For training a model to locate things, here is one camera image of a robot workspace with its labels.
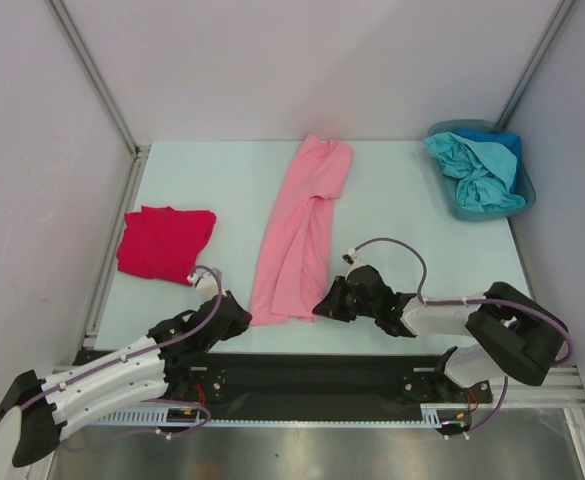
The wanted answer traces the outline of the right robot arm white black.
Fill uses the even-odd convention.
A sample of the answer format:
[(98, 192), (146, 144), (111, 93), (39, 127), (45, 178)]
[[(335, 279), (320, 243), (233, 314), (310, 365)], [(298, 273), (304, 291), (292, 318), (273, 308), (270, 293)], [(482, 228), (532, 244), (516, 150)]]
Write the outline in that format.
[(367, 264), (336, 277), (313, 312), (342, 322), (371, 318), (392, 337), (473, 339), (441, 355), (425, 375), (424, 393), (404, 390), (409, 401), (453, 402), (479, 382), (503, 376), (540, 386), (567, 344), (566, 326), (507, 283), (495, 282), (471, 297), (427, 300), (393, 291)]

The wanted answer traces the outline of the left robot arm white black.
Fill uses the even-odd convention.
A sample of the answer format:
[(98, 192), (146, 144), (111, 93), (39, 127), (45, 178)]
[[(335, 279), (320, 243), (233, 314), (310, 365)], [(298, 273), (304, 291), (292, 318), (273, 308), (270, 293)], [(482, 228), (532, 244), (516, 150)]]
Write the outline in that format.
[(118, 409), (183, 399), (193, 387), (194, 361), (217, 342), (243, 334), (251, 320), (251, 313), (225, 291), (81, 367), (47, 378), (33, 370), (21, 373), (0, 402), (0, 420), (13, 408), (21, 412), (12, 465), (20, 468), (43, 459), (73, 433)]

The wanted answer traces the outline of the pink t shirt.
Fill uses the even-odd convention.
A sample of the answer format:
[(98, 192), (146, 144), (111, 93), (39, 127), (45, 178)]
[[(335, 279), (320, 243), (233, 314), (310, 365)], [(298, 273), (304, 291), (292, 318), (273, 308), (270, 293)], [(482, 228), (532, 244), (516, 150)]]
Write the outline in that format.
[(252, 288), (253, 326), (312, 322), (328, 283), (335, 202), (353, 150), (307, 136), (291, 161), (267, 223)]

